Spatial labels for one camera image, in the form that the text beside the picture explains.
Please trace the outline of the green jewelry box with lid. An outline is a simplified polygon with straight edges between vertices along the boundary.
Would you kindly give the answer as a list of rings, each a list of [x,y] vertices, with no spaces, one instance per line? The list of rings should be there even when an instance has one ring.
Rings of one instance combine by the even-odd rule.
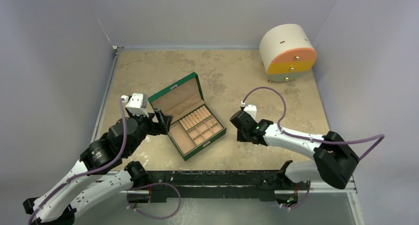
[[[227,128],[204,100],[193,72],[149,97],[153,108],[172,115],[168,137],[184,161],[223,137]]]

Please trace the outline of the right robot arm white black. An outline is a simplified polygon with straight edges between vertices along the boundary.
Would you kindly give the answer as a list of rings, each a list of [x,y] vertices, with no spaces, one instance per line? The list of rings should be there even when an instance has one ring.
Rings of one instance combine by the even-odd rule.
[[[233,114],[230,122],[237,129],[237,141],[280,147],[308,158],[304,162],[287,162],[280,169],[277,182],[284,189],[309,180],[322,180],[331,187],[344,189],[360,161],[340,135],[332,131],[310,135],[279,128],[269,120],[257,122],[244,110]]]

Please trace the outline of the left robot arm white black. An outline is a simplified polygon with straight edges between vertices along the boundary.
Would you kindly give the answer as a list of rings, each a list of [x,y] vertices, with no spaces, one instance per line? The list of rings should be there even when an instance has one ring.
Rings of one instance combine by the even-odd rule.
[[[128,158],[148,135],[167,135],[173,120],[155,108],[121,108],[122,117],[81,154],[73,168],[50,191],[24,201],[30,225],[72,225],[89,207],[127,189],[149,185],[148,173],[138,161],[128,163],[113,177],[91,184]]]

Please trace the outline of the round drawer cabinet cream orange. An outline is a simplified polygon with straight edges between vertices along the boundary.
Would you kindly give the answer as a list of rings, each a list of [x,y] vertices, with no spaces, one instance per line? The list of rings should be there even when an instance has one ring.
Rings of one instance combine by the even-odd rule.
[[[303,28],[283,24],[261,39],[259,53],[269,82],[288,82],[302,77],[314,65],[317,52]]]

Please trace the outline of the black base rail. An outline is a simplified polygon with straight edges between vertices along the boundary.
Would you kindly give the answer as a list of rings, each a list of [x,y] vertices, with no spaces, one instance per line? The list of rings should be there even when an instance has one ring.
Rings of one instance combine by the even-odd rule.
[[[133,186],[150,185],[145,191],[152,203],[168,198],[258,199],[295,204],[307,182],[291,182],[283,170],[148,171]]]

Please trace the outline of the aluminium frame rail left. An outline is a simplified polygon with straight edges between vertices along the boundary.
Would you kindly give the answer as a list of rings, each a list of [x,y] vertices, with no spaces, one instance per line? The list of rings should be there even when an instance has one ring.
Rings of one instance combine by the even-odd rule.
[[[101,136],[100,133],[101,133],[101,128],[102,128],[102,124],[103,124],[103,119],[104,119],[104,116],[106,114],[109,94],[110,94],[110,91],[111,91],[111,88],[112,88],[113,80],[114,80],[114,77],[115,77],[115,72],[116,72],[116,69],[117,69],[118,62],[119,62],[119,58],[120,58],[121,53],[124,51],[124,48],[125,48],[124,46],[114,46],[115,56],[114,56],[113,62],[111,64],[109,78],[108,78],[108,81],[107,81],[107,85],[105,87],[104,95],[103,95],[102,102],[101,102],[101,105],[100,105],[100,108],[99,108],[99,112],[98,112],[98,115],[97,115],[97,118],[96,118],[96,121],[95,121],[95,125],[94,125],[94,128],[93,128],[93,133],[92,133],[90,142],[93,142],[93,141],[97,140]]]

